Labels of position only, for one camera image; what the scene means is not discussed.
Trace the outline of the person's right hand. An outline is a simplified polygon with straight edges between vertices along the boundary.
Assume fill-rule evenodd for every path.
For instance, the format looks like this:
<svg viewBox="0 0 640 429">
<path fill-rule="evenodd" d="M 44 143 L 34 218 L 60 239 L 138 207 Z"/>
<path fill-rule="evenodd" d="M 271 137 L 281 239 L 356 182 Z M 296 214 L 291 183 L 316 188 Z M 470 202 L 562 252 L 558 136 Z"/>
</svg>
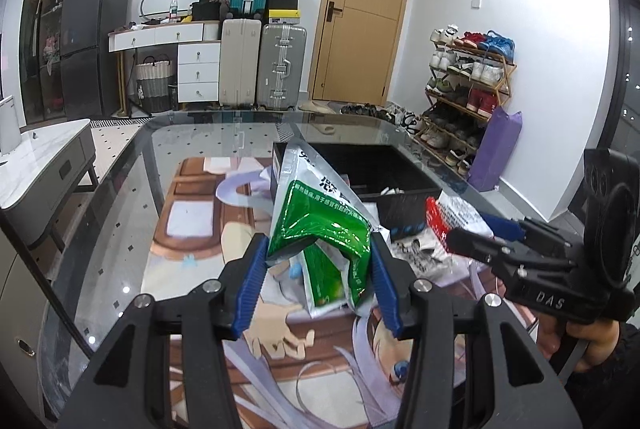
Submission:
<svg viewBox="0 0 640 429">
<path fill-rule="evenodd" d="M 610 319 L 598 319 L 590 325 L 567 322 L 561 327 L 555 317 L 540 313 L 538 322 L 537 345 L 546 359 L 559 350 L 563 333 L 587 342 L 586 351 L 574 368 L 576 373 L 585 373 L 605 362 L 620 338 L 620 322 Z"/>
</svg>

